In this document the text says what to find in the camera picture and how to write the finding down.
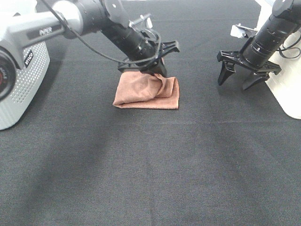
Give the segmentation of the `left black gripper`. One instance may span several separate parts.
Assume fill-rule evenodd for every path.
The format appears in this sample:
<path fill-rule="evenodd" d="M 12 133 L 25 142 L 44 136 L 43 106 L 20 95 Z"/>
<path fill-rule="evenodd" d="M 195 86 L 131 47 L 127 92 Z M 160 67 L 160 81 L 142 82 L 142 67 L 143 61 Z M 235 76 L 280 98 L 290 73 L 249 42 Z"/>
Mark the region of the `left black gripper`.
<path fill-rule="evenodd" d="M 140 71 L 141 73 L 150 74 L 152 76 L 156 73 L 166 77 L 167 70 L 163 58 L 172 52 L 180 52 L 179 42 L 176 40 L 161 43 L 159 54 L 156 59 L 139 64 L 119 63 L 118 70 L 122 73 L 127 71 Z"/>

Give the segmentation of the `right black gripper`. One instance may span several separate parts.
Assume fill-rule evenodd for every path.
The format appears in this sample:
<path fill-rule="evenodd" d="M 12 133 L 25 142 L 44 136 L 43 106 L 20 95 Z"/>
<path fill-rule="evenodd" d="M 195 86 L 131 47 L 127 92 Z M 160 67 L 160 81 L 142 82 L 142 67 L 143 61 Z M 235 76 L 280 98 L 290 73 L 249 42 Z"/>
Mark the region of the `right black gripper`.
<path fill-rule="evenodd" d="M 263 65 L 253 65 L 248 62 L 239 51 L 219 51 L 218 62 L 222 62 L 221 72 L 218 78 L 218 85 L 222 85 L 232 74 L 236 72 L 235 65 L 244 67 L 251 72 L 243 82 L 242 89 L 247 90 L 258 83 L 267 81 L 269 73 L 278 74 L 281 72 L 280 65 L 266 61 Z"/>

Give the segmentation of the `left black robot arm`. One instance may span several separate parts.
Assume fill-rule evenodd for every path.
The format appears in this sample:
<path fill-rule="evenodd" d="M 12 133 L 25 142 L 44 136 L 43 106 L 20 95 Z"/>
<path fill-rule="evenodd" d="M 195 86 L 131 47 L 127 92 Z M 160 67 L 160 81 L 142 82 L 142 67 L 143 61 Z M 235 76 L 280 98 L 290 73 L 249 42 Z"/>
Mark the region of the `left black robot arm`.
<path fill-rule="evenodd" d="M 120 72 L 166 76 L 164 56 L 179 51 L 177 41 L 162 42 L 150 14 L 132 21 L 119 0 L 60 0 L 47 12 L 13 16 L 0 27 L 0 97 L 11 93 L 17 70 L 30 65 L 33 54 L 24 55 L 25 48 L 57 35 L 81 39 L 92 32 L 104 34 L 126 55 L 118 62 Z"/>

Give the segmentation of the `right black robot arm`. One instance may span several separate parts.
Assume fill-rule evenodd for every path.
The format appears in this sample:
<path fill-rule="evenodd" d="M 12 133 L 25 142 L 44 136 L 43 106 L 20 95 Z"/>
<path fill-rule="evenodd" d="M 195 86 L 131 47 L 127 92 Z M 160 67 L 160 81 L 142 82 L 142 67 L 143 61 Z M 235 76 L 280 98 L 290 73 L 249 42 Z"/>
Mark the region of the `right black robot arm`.
<path fill-rule="evenodd" d="M 269 59 L 284 41 L 301 27 L 301 2 L 299 0 L 277 0 L 263 26 L 251 29 L 239 24 L 231 28 L 231 36 L 247 38 L 240 51 L 220 51 L 217 60 L 222 62 L 218 84 L 222 85 L 236 72 L 235 65 L 250 71 L 243 83 L 246 90 L 269 79 L 269 73 L 278 74 L 281 67 Z"/>

